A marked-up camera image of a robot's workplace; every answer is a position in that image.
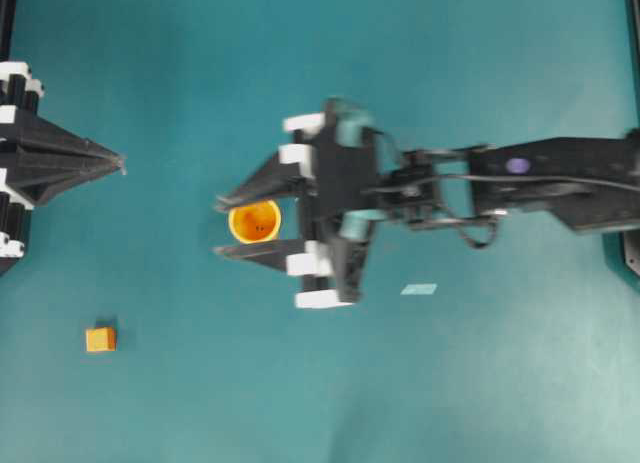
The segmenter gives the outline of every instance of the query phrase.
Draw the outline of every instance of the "small orange block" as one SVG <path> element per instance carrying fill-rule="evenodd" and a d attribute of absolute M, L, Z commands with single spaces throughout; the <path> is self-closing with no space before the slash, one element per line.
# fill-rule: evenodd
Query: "small orange block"
<path fill-rule="evenodd" d="M 113 328 L 95 328 L 87 330 L 87 351 L 115 351 L 116 330 Z"/>

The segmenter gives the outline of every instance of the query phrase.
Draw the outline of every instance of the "yellow cup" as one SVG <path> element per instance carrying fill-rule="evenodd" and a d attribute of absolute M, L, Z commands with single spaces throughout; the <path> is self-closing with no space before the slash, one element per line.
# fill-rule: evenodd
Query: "yellow cup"
<path fill-rule="evenodd" d="M 270 241 L 278 236 L 282 215 L 273 200 L 234 208 L 229 213 L 229 229 L 242 243 Z"/>

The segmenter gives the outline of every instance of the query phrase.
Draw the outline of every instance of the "purple label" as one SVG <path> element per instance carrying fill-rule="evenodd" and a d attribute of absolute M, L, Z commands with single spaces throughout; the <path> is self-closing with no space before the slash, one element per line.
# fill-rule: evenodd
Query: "purple label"
<path fill-rule="evenodd" d="M 531 168 L 531 163 L 525 158 L 511 158 L 507 161 L 507 171 L 509 173 L 515 173 L 516 175 L 522 175 Z"/>

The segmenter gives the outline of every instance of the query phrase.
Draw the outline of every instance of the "wire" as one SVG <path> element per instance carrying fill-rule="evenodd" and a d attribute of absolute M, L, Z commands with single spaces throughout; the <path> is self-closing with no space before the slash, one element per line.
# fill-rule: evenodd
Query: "wire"
<path fill-rule="evenodd" d="M 449 217 L 455 220 L 464 221 L 459 218 L 444 202 L 439 203 L 440 209 Z M 460 238 L 464 240 L 464 242 L 469 245 L 471 248 L 476 250 L 483 250 L 489 246 L 496 240 L 498 236 L 498 219 L 497 218 L 487 218 L 485 224 L 478 224 L 477 226 L 486 226 L 488 230 L 487 239 L 484 241 L 480 241 L 472 237 L 469 233 L 467 233 L 461 224 L 453 224 L 451 225 L 460 235 Z"/>
<path fill-rule="evenodd" d="M 583 183 L 587 185 L 608 186 L 611 188 L 617 188 L 619 190 L 633 191 L 640 193 L 640 186 L 628 185 L 626 183 L 618 183 L 617 181 L 603 180 L 599 178 L 581 178 L 576 176 L 483 176 L 483 175 L 469 175 L 469 174 L 456 174 L 445 173 L 442 175 L 429 176 L 425 178 L 418 178 L 410 183 L 403 183 L 402 185 L 395 186 L 378 186 L 374 188 L 368 188 L 364 190 L 365 194 L 369 193 L 396 193 L 402 191 L 407 187 L 414 185 L 422 185 L 425 183 L 432 183 L 439 180 L 466 180 L 466 181 L 485 181 L 494 183 L 539 183 L 541 181 L 566 181 L 571 183 Z"/>

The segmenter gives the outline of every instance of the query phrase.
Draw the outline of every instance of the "teal table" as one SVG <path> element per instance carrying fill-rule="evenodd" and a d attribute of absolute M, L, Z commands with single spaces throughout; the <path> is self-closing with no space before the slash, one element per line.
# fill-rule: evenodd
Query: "teal table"
<path fill-rule="evenodd" d="M 384 226 L 362 303 L 325 312 L 210 251 L 215 195 L 329 95 L 405 148 L 615 137 L 631 55 L 625 0 L 19 0 L 42 116 L 129 174 L 39 210 L 0 280 L 0 461 L 637 462 L 640 294 L 610 238 Z M 117 352 L 85 353 L 96 322 Z"/>

